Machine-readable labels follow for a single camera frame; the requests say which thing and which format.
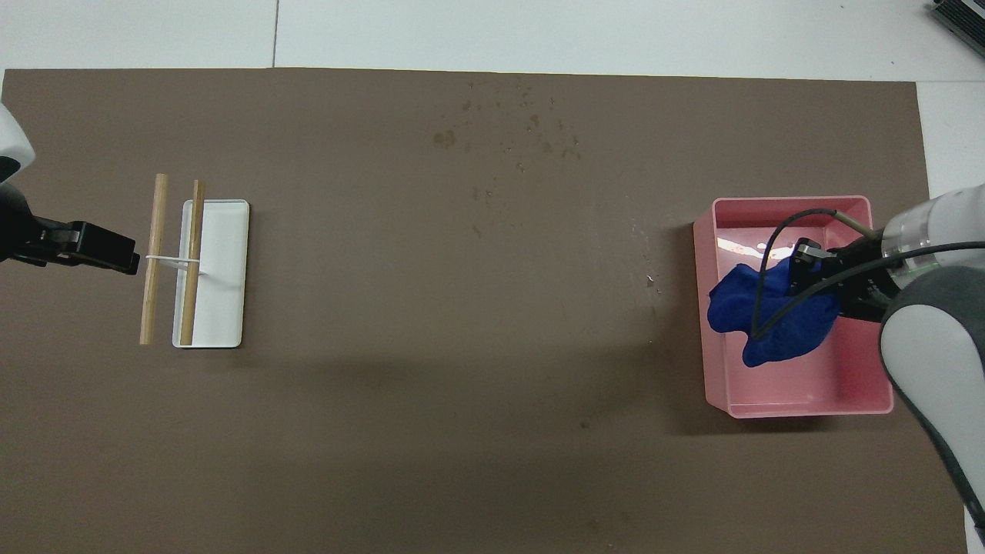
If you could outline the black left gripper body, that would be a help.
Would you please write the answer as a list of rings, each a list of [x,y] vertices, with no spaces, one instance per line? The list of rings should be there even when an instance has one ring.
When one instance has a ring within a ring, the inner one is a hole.
[[[49,263],[81,264],[66,248],[78,238],[71,223],[35,217],[27,199],[10,182],[1,186],[1,260],[17,260],[38,267]]]

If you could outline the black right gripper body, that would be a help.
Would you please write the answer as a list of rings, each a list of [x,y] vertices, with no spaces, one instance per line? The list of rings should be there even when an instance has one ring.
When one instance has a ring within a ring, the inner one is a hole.
[[[843,248],[828,249],[833,259],[824,262],[824,269],[834,275],[867,262],[883,258],[882,239],[862,238]],[[890,303],[900,294],[901,288],[893,280],[886,267],[868,269],[848,277],[833,287],[840,299],[840,315],[844,318],[882,322]]]

